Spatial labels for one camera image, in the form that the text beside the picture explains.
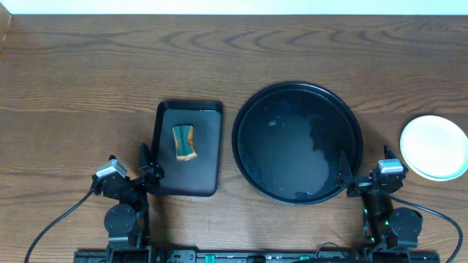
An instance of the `wood grain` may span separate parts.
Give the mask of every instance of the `wood grain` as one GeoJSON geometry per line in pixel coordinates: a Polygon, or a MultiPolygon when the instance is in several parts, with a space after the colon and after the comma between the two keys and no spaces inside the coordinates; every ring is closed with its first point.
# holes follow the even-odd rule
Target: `wood grain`
{"type": "MultiPolygon", "coordinates": [[[[303,80],[331,89],[355,112],[365,140],[361,173],[399,152],[414,117],[436,114],[468,132],[468,17],[17,15],[0,56],[0,261],[21,262],[37,234],[87,191],[115,154],[137,170],[165,99],[224,104],[214,196],[151,198],[152,234],[200,249],[314,250],[362,237],[359,199],[344,193],[299,207],[272,201],[242,177],[230,132],[261,88],[303,80]]],[[[398,196],[458,221],[468,233],[468,177],[436,183],[410,172],[398,196]]],[[[104,248],[115,202],[91,197],[48,232],[33,262],[71,262],[104,248]]],[[[420,249],[445,261],[455,229],[423,214],[420,249]]],[[[457,262],[468,261],[464,246],[457,262]]]]}

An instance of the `green light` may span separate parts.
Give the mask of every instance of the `green light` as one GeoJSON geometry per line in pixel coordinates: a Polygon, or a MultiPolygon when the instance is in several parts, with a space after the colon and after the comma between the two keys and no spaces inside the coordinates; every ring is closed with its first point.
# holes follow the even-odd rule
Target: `green light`
{"type": "Polygon", "coordinates": [[[205,263],[214,263],[214,255],[206,255],[205,256],[205,263]]]}

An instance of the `black round tray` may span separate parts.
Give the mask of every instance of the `black round tray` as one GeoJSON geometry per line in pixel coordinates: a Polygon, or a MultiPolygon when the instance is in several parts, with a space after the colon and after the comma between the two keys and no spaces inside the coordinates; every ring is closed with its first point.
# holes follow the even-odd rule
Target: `black round tray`
{"type": "Polygon", "coordinates": [[[335,94],[309,83],[279,83],[250,98],[233,127],[242,175],[267,197],[294,205],[324,202],[337,183],[342,149],[353,175],[363,155],[361,128],[335,94]]]}

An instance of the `white wall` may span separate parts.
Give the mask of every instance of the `white wall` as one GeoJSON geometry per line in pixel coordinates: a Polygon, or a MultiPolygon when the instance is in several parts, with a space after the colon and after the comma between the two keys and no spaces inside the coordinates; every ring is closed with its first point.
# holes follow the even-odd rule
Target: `white wall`
{"type": "Polygon", "coordinates": [[[468,15],[468,0],[0,0],[12,14],[468,15]]]}

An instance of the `sponge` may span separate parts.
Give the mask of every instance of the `sponge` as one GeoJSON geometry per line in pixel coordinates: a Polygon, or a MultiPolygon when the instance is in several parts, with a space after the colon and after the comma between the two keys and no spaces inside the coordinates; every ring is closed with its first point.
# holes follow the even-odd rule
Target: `sponge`
{"type": "Polygon", "coordinates": [[[186,161],[197,157],[197,151],[193,145],[193,126],[173,127],[175,141],[175,154],[178,161],[186,161]]]}

